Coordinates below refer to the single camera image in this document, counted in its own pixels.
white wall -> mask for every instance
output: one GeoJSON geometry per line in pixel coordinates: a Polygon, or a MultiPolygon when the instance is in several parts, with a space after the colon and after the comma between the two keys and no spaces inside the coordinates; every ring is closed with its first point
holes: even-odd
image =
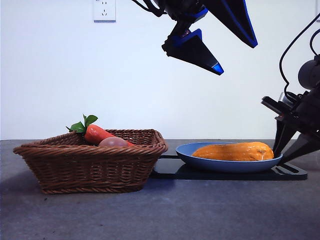
{"type": "MultiPolygon", "coordinates": [[[[247,0],[259,45],[251,49],[211,14],[192,26],[225,73],[167,57],[174,27],[131,0],[117,0],[116,23],[93,23],[92,0],[1,1],[1,139],[43,139],[67,132],[82,113],[106,129],[149,129],[166,139],[273,139],[279,59],[315,17],[315,0],[247,0]]],[[[283,62],[289,91],[313,58],[315,23],[283,62]]],[[[314,47],[320,51],[319,38],[314,47]]]]}

blue plate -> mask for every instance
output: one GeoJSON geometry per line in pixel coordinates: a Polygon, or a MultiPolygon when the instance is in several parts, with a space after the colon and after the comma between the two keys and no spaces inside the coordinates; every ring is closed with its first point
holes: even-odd
{"type": "Polygon", "coordinates": [[[256,173],[266,171],[277,165],[283,156],[283,154],[281,154],[277,158],[261,161],[228,161],[192,156],[192,154],[201,147],[230,143],[231,142],[216,141],[194,142],[178,146],[175,150],[181,160],[192,167],[223,173],[256,173]]]}

wall socket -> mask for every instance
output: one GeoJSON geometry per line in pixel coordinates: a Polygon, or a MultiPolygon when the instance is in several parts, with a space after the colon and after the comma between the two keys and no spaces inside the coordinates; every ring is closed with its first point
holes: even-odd
{"type": "Polygon", "coordinates": [[[116,0],[93,0],[93,21],[114,23],[116,21],[116,0]]]}

carrot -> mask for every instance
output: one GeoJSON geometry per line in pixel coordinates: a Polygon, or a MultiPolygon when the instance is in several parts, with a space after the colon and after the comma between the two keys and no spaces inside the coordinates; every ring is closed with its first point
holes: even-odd
{"type": "MultiPolygon", "coordinates": [[[[99,144],[102,140],[109,138],[109,137],[115,137],[115,135],[111,134],[110,132],[104,130],[103,128],[90,124],[85,131],[84,139],[92,144],[99,144]]],[[[133,143],[128,142],[128,146],[134,146],[133,143]]]]}
{"type": "MultiPolygon", "coordinates": [[[[116,137],[115,135],[111,134],[110,132],[107,132],[106,130],[104,130],[103,128],[94,125],[92,123],[94,123],[98,118],[94,115],[89,115],[88,117],[83,115],[84,118],[84,124],[79,121],[73,125],[71,125],[71,127],[67,127],[66,128],[69,130],[69,132],[73,132],[76,131],[77,133],[81,133],[84,135],[84,139],[91,143],[91,144],[96,144],[98,145],[102,140],[109,138],[109,137],[116,137]]],[[[128,146],[134,146],[133,143],[128,142],[128,146]]]]}

brown egg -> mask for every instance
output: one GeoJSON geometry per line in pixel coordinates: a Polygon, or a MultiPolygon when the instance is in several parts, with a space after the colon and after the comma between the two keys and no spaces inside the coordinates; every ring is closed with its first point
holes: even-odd
{"type": "Polygon", "coordinates": [[[100,147],[127,147],[128,146],[128,142],[124,139],[122,139],[121,137],[117,137],[117,136],[111,136],[111,137],[107,137],[105,139],[103,139],[100,143],[99,143],[100,147]]]}

